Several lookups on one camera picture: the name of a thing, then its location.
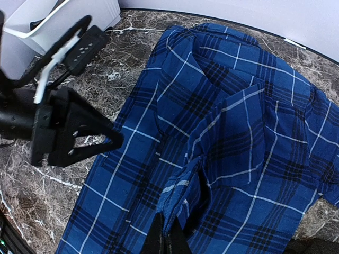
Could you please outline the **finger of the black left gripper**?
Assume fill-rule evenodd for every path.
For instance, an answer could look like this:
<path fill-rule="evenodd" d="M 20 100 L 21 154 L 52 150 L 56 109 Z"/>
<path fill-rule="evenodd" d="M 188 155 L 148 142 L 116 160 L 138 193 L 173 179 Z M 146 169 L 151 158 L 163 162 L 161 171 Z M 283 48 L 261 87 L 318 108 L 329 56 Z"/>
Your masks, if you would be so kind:
<path fill-rule="evenodd" d="M 51 128 L 56 136 L 48 165 L 67 167 L 92 156 L 121 148 L 124 137 L 113 122 L 75 91 L 58 91 L 50 98 Z"/>

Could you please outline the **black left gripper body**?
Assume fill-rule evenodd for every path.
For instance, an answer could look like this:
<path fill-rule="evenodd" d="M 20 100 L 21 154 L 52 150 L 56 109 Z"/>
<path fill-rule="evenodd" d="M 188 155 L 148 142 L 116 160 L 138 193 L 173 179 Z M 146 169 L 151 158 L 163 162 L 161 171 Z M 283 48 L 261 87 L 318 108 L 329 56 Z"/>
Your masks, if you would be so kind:
<path fill-rule="evenodd" d="M 8 140 L 29 140 L 31 165 L 41 166 L 42 157 L 48 154 L 48 165 L 67 167 L 67 155 L 58 158 L 61 149 L 56 147 L 57 120 L 52 118 L 57 110 L 56 100 L 67 99 L 69 89 L 53 90 L 47 101 L 35 104 L 33 90 L 23 88 L 11 96 L 1 94 L 1 136 Z"/>

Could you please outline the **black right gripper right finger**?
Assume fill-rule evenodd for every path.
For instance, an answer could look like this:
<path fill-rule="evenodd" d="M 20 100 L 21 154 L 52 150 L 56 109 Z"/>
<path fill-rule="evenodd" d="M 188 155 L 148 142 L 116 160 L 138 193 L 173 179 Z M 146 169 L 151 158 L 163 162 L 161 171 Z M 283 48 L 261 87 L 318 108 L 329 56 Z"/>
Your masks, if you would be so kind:
<path fill-rule="evenodd" d="M 165 240 L 166 254 L 191 254 L 191 250 L 189 248 L 178 218 L 175 218 Z"/>

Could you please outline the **blue plaid long sleeve shirt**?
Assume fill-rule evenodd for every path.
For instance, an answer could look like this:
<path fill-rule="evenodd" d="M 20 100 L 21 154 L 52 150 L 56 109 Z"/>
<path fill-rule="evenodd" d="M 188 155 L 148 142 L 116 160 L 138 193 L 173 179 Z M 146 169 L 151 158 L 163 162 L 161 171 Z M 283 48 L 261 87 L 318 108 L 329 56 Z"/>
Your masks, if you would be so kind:
<path fill-rule="evenodd" d="M 318 198 L 338 206 L 338 106 L 234 29 L 166 29 L 114 129 L 57 253 L 142 253 L 156 213 L 191 253 L 283 253 Z"/>

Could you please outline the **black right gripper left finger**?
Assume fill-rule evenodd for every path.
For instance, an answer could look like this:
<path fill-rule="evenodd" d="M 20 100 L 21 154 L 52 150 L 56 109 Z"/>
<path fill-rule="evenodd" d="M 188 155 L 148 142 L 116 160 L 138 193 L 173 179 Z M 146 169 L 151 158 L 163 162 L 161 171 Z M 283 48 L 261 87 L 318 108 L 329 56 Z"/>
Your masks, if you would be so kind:
<path fill-rule="evenodd" d="M 146 236 L 142 247 L 142 253 L 145 254 L 164 254 L 165 238 L 163 236 L 164 216 L 162 213 L 156 213 Z"/>

